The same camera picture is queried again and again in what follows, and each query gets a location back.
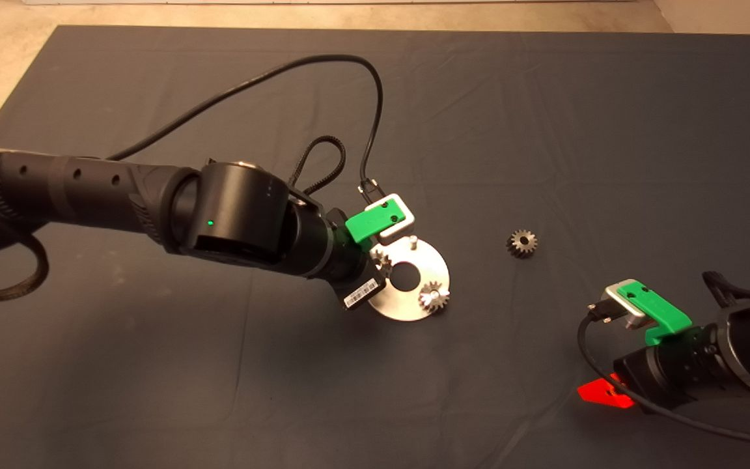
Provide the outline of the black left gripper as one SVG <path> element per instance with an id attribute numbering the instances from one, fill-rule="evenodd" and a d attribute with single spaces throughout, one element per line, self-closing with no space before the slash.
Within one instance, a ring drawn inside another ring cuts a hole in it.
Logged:
<path id="1" fill-rule="evenodd" d="M 333 244 L 329 261 L 322 270 L 322 279 L 331 286 L 345 311 L 354 311 L 384 290 L 387 276 L 369 249 L 352 238 L 346 228 L 347 219 L 339 208 L 332 208 L 325 216 Z"/>

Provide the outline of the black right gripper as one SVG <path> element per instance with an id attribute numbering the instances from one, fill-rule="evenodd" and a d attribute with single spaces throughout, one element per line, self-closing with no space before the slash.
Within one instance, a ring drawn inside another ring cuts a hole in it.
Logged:
<path id="1" fill-rule="evenodd" d="M 673 410 L 696 401 L 731 397 L 731 374 L 719 354 L 717 328 L 689 328 L 613 360 L 613 370 L 632 392 Z M 628 409 L 631 397 L 604 378 L 577 387 L 586 403 Z"/>

